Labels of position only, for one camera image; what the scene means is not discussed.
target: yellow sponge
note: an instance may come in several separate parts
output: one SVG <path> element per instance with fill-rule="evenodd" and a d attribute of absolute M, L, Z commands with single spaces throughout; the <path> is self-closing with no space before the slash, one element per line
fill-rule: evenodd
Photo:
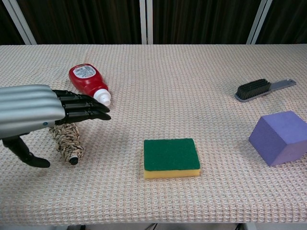
<path fill-rule="evenodd" d="M 199 176 L 200 162 L 193 139 L 144 141 L 144 178 Z"/>

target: bottle label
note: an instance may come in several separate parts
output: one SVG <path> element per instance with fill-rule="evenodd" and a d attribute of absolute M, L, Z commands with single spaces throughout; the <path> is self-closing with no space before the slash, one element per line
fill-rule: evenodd
<path fill-rule="evenodd" d="M 75 68 L 73 73 L 77 78 L 90 78 L 96 74 L 96 70 L 91 66 L 82 66 Z"/>

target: squeeze bottle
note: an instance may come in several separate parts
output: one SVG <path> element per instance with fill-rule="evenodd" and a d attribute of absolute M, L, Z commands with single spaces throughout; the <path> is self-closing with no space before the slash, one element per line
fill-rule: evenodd
<path fill-rule="evenodd" d="M 111 95 L 99 71 L 91 64 L 80 64 L 69 70 L 73 85 L 83 94 L 94 97 L 105 106 L 110 105 Z"/>

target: table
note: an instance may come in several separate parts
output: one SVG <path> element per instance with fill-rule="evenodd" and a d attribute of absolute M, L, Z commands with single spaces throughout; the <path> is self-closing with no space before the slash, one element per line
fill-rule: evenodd
<path fill-rule="evenodd" d="M 110 121 L 77 126 L 85 156 L 64 162 L 47 129 L 23 137 L 51 162 L 31 168 L 0 147 L 0 223 L 293 222 L 307 220 L 307 156 L 269 167 L 248 141 L 262 115 L 307 121 L 307 45 L 0 46 L 1 86 L 77 92 L 71 67 L 93 64 L 112 94 Z M 248 103 L 239 85 L 297 85 Z M 142 143 L 193 138 L 201 176 L 143 179 Z"/>

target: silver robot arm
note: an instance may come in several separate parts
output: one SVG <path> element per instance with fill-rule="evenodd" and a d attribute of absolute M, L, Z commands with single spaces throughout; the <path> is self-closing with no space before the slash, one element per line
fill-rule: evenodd
<path fill-rule="evenodd" d="M 4 87 L 0 88 L 0 139 L 24 163 L 47 168 L 50 163 L 35 157 L 20 136 L 87 119 L 110 120 L 108 112 L 92 97 L 52 90 L 47 85 Z"/>

